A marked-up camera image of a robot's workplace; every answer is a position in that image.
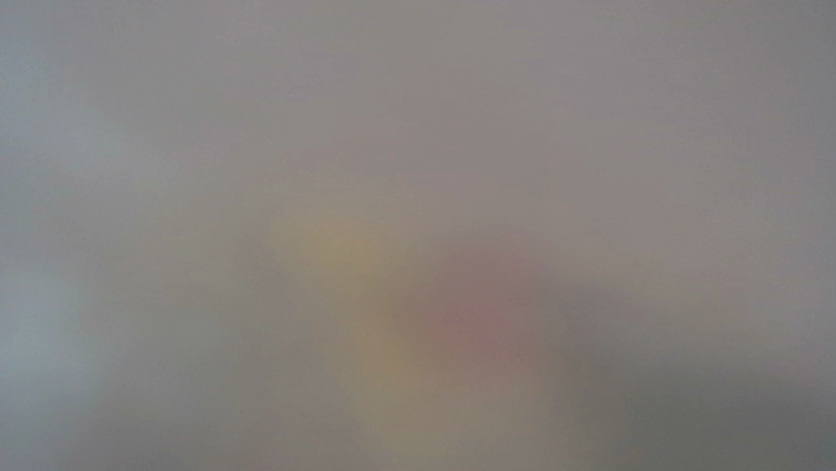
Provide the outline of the pink plastic bag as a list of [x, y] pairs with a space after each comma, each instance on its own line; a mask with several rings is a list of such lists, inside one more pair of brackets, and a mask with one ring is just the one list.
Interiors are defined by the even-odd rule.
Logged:
[[831, 470], [831, 1], [5, 1], [5, 470]]

